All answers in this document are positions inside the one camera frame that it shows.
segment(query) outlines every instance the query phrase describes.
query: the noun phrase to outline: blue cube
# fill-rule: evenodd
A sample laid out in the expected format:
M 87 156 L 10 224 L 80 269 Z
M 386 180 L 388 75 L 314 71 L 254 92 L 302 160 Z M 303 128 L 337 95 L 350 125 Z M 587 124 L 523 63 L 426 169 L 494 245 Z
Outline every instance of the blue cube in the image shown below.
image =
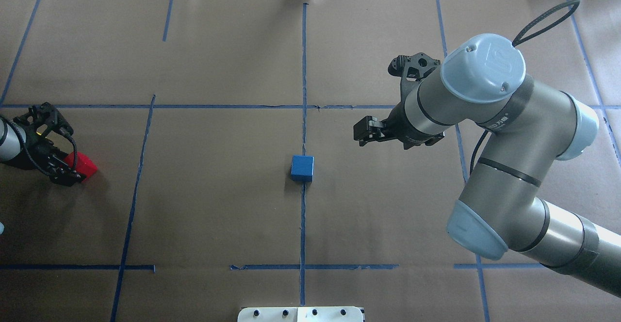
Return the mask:
M 315 165 L 313 156 L 294 155 L 291 160 L 291 180 L 312 181 L 312 170 Z

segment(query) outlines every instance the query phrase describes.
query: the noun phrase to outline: red block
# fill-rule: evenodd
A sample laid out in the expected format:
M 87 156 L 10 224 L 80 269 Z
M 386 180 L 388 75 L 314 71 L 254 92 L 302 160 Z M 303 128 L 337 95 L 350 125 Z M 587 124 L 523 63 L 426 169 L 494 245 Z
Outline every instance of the red block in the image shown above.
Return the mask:
M 65 158 L 65 163 L 69 166 L 73 165 L 73 154 L 68 154 Z M 97 172 L 97 166 L 87 155 L 78 152 L 78 163 L 76 164 L 76 172 L 84 174 L 86 177 L 84 180 L 90 178 L 95 172 Z

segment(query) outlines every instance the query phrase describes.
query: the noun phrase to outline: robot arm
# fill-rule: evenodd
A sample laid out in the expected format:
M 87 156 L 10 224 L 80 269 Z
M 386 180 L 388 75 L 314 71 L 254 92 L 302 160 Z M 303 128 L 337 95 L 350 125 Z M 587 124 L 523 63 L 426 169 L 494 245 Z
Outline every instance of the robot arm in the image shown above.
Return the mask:
M 51 132 L 70 141 L 73 153 L 54 146 L 47 139 Z M 25 170 L 38 169 L 51 182 L 71 186 L 97 171 L 91 160 L 77 151 L 72 136 L 73 128 L 50 103 L 33 105 L 13 121 L 0 115 L 0 162 Z
M 360 146 L 433 145 L 465 119 L 493 133 L 448 220 L 457 243 L 492 260 L 512 249 L 621 296 L 621 236 L 536 197 L 554 160 L 594 141 L 590 107 L 527 75 L 521 52 L 495 34 L 473 37 L 442 65 L 397 57 L 389 72 L 401 76 L 401 102 L 387 119 L 354 126 Z

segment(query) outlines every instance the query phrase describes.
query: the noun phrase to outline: blue tape line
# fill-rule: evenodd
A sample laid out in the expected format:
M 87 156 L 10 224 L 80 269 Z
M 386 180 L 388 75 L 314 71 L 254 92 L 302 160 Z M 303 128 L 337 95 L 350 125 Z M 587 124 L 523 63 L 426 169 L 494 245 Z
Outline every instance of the blue tape line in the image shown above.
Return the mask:
M 302 105 L 209 105 L 209 104 L 159 104 L 157 109 L 301 109 Z
M 33 104 L 7 104 L 5 108 L 28 108 Z M 151 105 L 134 104 L 59 104 L 56 108 L 69 109 L 149 109 Z M 302 105 L 210 105 L 210 104 L 158 104 L 156 109 L 301 109 Z
M 138 196 L 138 185 L 140 185 L 140 177 L 142 176 L 142 167 L 145 162 L 145 150 L 147 147 L 147 139 L 149 137 L 149 128 L 151 128 L 151 119 L 153 118 L 153 106 L 155 105 L 155 95 L 151 98 L 151 108 L 149 109 L 149 115 L 147 118 L 147 127 L 145 128 L 145 137 L 142 140 L 142 150 L 140 151 L 140 162 L 138 163 L 138 173 L 136 174 L 136 184 L 133 186 L 133 197 L 131 198 L 131 209 L 129 211 L 129 220 L 127 221 L 127 231 L 125 233 L 125 244 L 123 245 L 123 256 L 120 260 L 120 267 L 118 268 L 118 280 L 117 288 L 114 294 L 113 312 L 110 316 L 110 321 L 116 320 L 116 313 L 118 309 L 118 298 L 120 296 L 120 288 L 123 283 L 123 273 L 126 268 L 127 262 L 127 249 L 129 248 L 129 238 L 131 236 L 131 225 L 133 223 L 133 216 L 136 211 L 136 200 Z
M 586 63 L 586 68 L 588 71 L 588 76 L 590 77 L 590 81 L 593 84 L 593 88 L 595 89 L 595 95 L 597 97 L 597 102 L 600 106 L 604 105 L 604 101 L 602 100 L 602 95 L 599 92 L 599 86 L 597 86 L 597 81 L 595 80 L 595 76 L 593 75 L 592 67 L 590 66 L 590 61 L 588 61 L 588 56 L 586 55 L 586 50 L 584 49 L 584 43 L 582 40 L 582 36 L 580 35 L 580 31 L 578 30 L 578 25 L 576 23 L 576 18 L 572 15 L 572 24 L 574 26 L 574 32 L 576 33 L 576 37 L 578 40 L 578 44 L 580 45 L 580 51 L 582 52 L 584 62 Z M 608 119 L 608 114 L 606 110 L 602 110 L 602 115 L 606 120 L 606 129 L 608 129 L 608 135 L 610 136 L 610 141 L 612 142 L 612 148 L 615 150 L 615 155 L 617 156 L 617 163 L 621 166 L 621 152 L 619 152 L 619 144 L 617 143 L 617 139 L 615 138 L 615 134 L 612 131 L 612 127 L 610 126 L 610 119 Z
M 28 108 L 34 104 L 6 104 L 3 108 Z M 58 104 L 62 109 L 149 109 L 150 105 L 140 104 Z M 589 105 L 594 110 L 621 110 L 621 105 Z M 217 104 L 157 104 L 156 109 L 301 109 L 302 105 L 217 105 Z M 394 105 L 306 105 L 308 109 L 317 110 L 368 110 L 392 109 Z
M 446 51 L 446 37 L 444 36 L 444 22 L 442 21 L 442 8 L 440 6 L 440 0 L 435 0 L 435 6 L 438 10 L 438 22 L 440 23 L 440 36 L 442 37 L 442 50 L 444 50 L 444 57 L 448 55 Z
M 132 270 L 132 271 L 151 271 L 153 273 L 155 273 L 155 265 L 125 265 L 125 269 L 126 270 Z
M 164 25 L 164 36 L 162 41 L 166 42 L 168 37 L 168 24 L 170 23 L 170 15 L 173 13 L 173 0 L 168 1 L 168 14 L 166 15 L 166 24 Z
M 309 108 L 316 109 L 392 109 L 394 105 L 325 105 L 325 106 L 317 106 L 317 105 L 309 105 Z
M 300 306 L 306 304 L 306 183 L 302 183 L 300 221 Z
M 483 269 L 546 269 L 539 263 L 507 263 L 507 264 L 481 264 Z M 478 269 L 476 264 L 455 264 L 454 269 L 469 270 Z
M 282 264 L 282 265 L 243 265 L 241 267 L 231 265 L 231 271 L 242 271 L 242 270 L 299 270 L 299 264 Z
M 306 156 L 306 8 L 302 5 L 302 155 Z
M 31 26 L 33 25 L 33 20 L 35 19 L 35 15 L 37 14 L 37 9 L 38 9 L 40 2 L 41 0 L 37 0 L 35 2 L 35 6 L 33 7 L 33 12 L 31 13 L 31 19 L 28 21 L 28 25 L 26 26 L 26 30 L 24 31 L 24 35 L 22 36 L 22 42 L 19 44 L 19 48 L 17 48 L 17 54 L 15 55 L 15 60 L 13 60 L 13 66 L 11 66 L 11 71 L 9 72 L 9 76 L 6 79 L 6 84 L 4 85 L 4 92 L 2 92 L 2 97 L 0 98 L 0 105 L 4 103 L 6 94 L 7 92 L 9 92 L 9 86 L 11 86 L 11 80 L 13 79 L 13 74 L 15 73 L 17 62 L 19 61 L 20 55 L 22 55 L 22 50 L 24 49 L 26 38 L 28 37 L 28 33 L 30 32 Z
M 306 156 L 306 13 L 302 4 L 302 155 Z M 306 304 L 306 183 L 302 183 L 300 213 L 300 306 Z
M 481 257 L 478 254 L 476 254 L 476 271 L 479 275 L 479 289 L 481 290 L 481 301 L 483 302 L 483 315 L 485 317 L 485 322 L 490 322 L 490 309 L 488 309 L 488 294 L 485 292 L 483 265 L 481 265 Z
M 304 265 L 306 270 L 394 270 L 399 264 L 311 264 Z M 243 270 L 299 270 L 299 264 L 267 264 L 267 265 L 243 265 L 241 267 L 231 265 L 231 271 Z
M 308 270 L 394 270 L 399 264 L 319 264 L 306 265 Z
M 461 163 L 461 174 L 464 181 L 468 181 L 468 166 L 466 165 L 466 157 L 464 155 L 463 143 L 461 141 L 461 130 L 459 130 L 459 124 L 455 125 L 455 132 L 457 133 L 457 147 L 459 148 L 459 161 Z
M 0 270 L 118 270 L 120 265 L 5 264 Z M 155 272 L 155 265 L 127 265 L 126 270 Z

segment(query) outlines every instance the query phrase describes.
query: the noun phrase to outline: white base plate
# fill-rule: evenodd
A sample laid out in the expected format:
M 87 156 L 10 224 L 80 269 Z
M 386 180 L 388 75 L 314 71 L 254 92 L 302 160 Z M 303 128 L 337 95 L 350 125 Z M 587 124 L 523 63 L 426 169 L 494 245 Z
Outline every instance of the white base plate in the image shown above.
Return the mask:
M 244 308 L 239 311 L 237 322 L 364 322 L 364 309 L 355 306 Z

